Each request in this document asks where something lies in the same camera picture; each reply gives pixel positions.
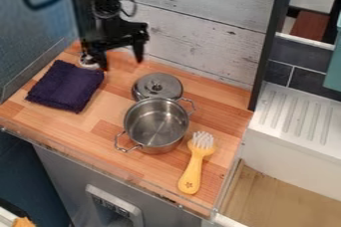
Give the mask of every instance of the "brush handle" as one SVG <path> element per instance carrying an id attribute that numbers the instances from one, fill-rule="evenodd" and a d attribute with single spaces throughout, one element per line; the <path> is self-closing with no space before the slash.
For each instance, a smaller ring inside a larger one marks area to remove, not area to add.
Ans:
<path id="1" fill-rule="evenodd" d="M 200 188 L 202 156 L 192 154 L 187 169 L 178 181 L 177 187 L 181 192 L 195 194 Z"/>

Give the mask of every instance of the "pot handle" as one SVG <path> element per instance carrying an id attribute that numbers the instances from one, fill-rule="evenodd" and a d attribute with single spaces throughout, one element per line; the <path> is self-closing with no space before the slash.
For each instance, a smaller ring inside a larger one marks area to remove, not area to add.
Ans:
<path id="1" fill-rule="evenodd" d="M 196 107 L 195 107 L 195 104 L 194 104 L 194 101 L 190 100 L 190 99 L 186 99 L 186 98 L 180 98 L 178 99 L 179 101 L 184 101 L 184 102 L 188 102 L 191 104 L 191 112 L 188 112 L 187 114 L 188 115 L 192 115 L 195 111 L 196 111 Z"/>
<path id="2" fill-rule="evenodd" d="M 117 135 L 115 136 L 114 147 L 115 147 L 116 150 L 121 151 L 121 152 L 128 153 L 128 152 L 130 152 L 130 151 L 133 151 L 133 150 L 135 150 L 135 149 L 138 149 L 138 148 L 142 147 L 141 144 L 137 144 L 137 145 L 135 145 L 135 146 L 133 146 L 132 148 L 129 148 L 129 149 L 125 149 L 125 148 L 119 147 L 119 137 L 122 136 L 122 135 L 125 134 L 125 133 L 126 133 L 126 131 L 124 130 L 124 131 L 122 131 L 121 133 L 119 133 L 119 134 L 117 134 Z"/>

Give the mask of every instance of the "gray tile wall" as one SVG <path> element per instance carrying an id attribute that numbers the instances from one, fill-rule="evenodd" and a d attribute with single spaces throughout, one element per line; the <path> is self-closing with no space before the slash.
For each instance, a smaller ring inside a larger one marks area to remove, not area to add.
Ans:
<path id="1" fill-rule="evenodd" d="M 265 81 L 341 102 L 341 93 L 323 87 L 331 50 L 276 37 Z"/>

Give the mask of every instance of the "brush bristles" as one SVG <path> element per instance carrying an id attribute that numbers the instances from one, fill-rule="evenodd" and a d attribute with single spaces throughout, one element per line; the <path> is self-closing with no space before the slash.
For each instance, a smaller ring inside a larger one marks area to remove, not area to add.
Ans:
<path id="1" fill-rule="evenodd" d="M 205 131 L 197 131 L 193 134 L 192 143 L 195 147 L 201 149 L 210 149 L 213 147 L 213 136 Z"/>

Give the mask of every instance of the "yellow brush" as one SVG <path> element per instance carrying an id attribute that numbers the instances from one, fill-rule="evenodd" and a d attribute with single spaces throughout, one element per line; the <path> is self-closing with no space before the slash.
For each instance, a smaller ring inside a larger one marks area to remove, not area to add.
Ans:
<path id="1" fill-rule="evenodd" d="M 177 187 L 181 192 L 195 194 L 200 188 L 202 160 L 215 152 L 213 136 L 205 131 L 195 132 L 187 145 L 191 159 Z"/>

